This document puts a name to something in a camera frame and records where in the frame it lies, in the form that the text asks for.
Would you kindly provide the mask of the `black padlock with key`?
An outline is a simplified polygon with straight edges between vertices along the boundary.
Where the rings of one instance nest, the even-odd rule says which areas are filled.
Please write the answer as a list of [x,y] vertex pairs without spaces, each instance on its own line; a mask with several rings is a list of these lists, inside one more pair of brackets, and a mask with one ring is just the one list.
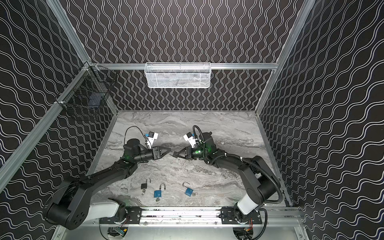
[[151,183],[151,182],[152,182],[152,180],[150,178],[147,178],[146,182],[141,184],[142,195],[145,195],[146,190],[148,188],[148,183]]

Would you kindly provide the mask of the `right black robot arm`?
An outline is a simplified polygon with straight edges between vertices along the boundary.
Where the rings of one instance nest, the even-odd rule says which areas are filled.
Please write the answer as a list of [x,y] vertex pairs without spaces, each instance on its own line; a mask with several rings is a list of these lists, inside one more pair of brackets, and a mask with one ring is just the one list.
[[226,169],[241,177],[246,193],[234,206],[240,215],[247,216],[267,204],[283,202],[281,183],[262,157],[243,158],[228,153],[217,147],[212,132],[202,132],[196,125],[184,139],[190,145],[173,152],[173,157],[201,160],[208,166]]

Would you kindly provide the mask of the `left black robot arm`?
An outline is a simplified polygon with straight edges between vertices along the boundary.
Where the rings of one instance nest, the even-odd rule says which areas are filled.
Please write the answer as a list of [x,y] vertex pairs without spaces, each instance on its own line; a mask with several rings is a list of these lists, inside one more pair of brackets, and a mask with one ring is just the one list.
[[139,139],[130,139],[124,145],[122,157],[110,167],[81,178],[62,181],[59,189],[47,201],[43,216],[52,224],[74,230],[91,216],[91,198],[107,186],[130,177],[141,163],[159,160],[171,148],[144,147]]

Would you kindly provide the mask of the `blue padlock right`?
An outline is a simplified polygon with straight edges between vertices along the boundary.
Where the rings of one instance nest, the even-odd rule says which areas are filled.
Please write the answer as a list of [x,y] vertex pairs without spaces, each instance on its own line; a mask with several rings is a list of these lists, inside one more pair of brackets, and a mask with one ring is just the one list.
[[183,182],[182,183],[182,186],[186,189],[185,190],[185,195],[189,196],[189,197],[192,197],[192,196],[196,196],[197,193],[190,188],[190,183],[188,182]]

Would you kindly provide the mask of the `blue padlock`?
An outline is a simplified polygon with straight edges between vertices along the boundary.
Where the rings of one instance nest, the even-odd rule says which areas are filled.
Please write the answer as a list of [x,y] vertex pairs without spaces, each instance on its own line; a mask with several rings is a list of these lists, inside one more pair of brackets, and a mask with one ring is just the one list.
[[160,202],[160,198],[162,197],[162,192],[166,190],[166,184],[160,184],[159,189],[154,191],[154,198],[156,203]]
[[185,190],[185,195],[189,196],[189,197],[192,197],[192,196],[196,196],[197,193],[190,188],[190,183],[188,182],[183,182],[182,183],[182,186],[186,189]]

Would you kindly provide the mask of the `blue padlock middle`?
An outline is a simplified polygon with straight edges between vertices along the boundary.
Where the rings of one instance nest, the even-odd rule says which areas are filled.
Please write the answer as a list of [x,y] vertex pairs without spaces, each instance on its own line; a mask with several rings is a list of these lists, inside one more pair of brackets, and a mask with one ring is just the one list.
[[162,197],[162,192],[166,190],[166,184],[160,184],[159,189],[154,191],[154,198],[156,203],[160,202],[160,198]]

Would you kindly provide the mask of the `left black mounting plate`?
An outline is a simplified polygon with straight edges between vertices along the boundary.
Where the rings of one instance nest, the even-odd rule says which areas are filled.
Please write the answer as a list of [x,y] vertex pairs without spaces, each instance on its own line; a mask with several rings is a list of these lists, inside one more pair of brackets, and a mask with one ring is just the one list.
[[140,207],[126,207],[124,209],[119,209],[113,217],[101,218],[100,224],[139,224],[141,220],[142,211],[143,210]]

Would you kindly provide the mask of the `black mounting plate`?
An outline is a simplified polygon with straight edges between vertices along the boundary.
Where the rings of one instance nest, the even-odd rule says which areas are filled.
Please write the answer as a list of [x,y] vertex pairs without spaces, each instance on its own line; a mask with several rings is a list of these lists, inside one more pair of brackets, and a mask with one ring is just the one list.
[[141,220],[142,211],[143,210],[140,207],[126,207],[124,209],[119,209],[113,217],[101,218],[100,224],[139,224]]
[[245,215],[240,210],[233,207],[223,207],[218,214],[218,218],[221,219],[223,225],[234,224],[256,224],[262,223],[260,212],[253,210],[249,214]]

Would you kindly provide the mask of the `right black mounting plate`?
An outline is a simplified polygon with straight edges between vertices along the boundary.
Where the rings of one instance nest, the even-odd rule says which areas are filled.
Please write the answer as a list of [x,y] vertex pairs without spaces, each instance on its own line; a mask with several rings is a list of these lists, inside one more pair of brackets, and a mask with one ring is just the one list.
[[245,215],[240,210],[233,207],[223,207],[218,214],[218,218],[221,219],[223,225],[234,224],[256,224],[262,223],[260,212],[253,210],[249,214]]

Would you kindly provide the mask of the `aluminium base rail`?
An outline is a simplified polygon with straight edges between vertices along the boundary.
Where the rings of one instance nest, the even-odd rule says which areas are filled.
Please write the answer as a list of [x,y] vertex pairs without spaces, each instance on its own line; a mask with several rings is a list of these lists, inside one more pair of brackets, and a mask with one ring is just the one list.
[[127,207],[128,219],[122,223],[90,213],[81,227],[101,225],[108,227],[296,227],[303,215],[294,207],[266,207],[268,219],[258,210],[244,220],[235,218],[232,207]]

